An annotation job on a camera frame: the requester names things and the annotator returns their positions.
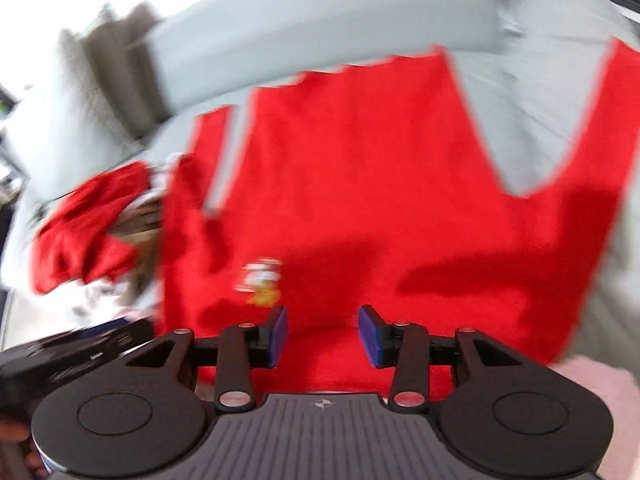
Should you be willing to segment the grey fabric sofa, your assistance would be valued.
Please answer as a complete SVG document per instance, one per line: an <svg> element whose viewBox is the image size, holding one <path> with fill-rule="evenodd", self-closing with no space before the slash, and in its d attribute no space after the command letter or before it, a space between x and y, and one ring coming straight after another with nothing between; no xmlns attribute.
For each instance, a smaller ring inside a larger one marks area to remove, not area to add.
<svg viewBox="0 0 640 480"><path fill-rule="evenodd" d="M499 182L525 196L568 161L613 42L639 43L608 0L1 0L2 87L18 104L47 70L61 29L85 34L104 6L123 18L142 2L160 18L145 43L170 116L116 167L176 158L198 116L231 105L232 133L209 185L208 212L231 188L254 89L435 46L454 62ZM3 348L113 317L74 315L81 281L47 295L32 290L32 242L68 193L43 200L21 172L1 254L1 284L11 296L1 308Z"/></svg>

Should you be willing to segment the red sweater with duck logo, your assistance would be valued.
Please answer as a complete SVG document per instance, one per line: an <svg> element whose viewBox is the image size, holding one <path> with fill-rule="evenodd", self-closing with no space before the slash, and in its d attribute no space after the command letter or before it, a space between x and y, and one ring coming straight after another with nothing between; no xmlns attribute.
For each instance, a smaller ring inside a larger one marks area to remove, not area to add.
<svg viewBox="0 0 640 480"><path fill-rule="evenodd" d="M288 338L264 385L385 392L356 330L389 321L472 326L538 362L578 321L639 137L639 55L613 42L568 161L509 195L445 50L398 56L248 98L248 138L216 212L204 208L234 109L198 116L171 176L160 233L166 330L260 323L282 304Z"/></svg>

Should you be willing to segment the grey sofa back cushion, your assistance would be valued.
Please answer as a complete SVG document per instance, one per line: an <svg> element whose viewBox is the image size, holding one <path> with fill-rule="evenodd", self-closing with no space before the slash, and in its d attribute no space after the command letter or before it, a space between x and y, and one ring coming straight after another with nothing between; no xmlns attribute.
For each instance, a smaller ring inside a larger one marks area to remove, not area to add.
<svg viewBox="0 0 640 480"><path fill-rule="evenodd" d="M123 18L104 6L85 34L56 34L47 70L4 127L38 197L57 200L126 162L169 118L145 43L158 24L142 2Z"/></svg>

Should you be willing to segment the crumpled red garment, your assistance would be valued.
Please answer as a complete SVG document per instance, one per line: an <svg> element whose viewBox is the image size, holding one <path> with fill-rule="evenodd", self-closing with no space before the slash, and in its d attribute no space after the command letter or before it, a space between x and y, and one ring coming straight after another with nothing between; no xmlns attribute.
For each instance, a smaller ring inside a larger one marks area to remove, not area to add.
<svg viewBox="0 0 640 480"><path fill-rule="evenodd" d="M130 162L66 196L32 242L32 290L45 295L71 281L115 281L132 270L139 253L112 229L124 210L149 191L151 176L145 162Z"/></svg>

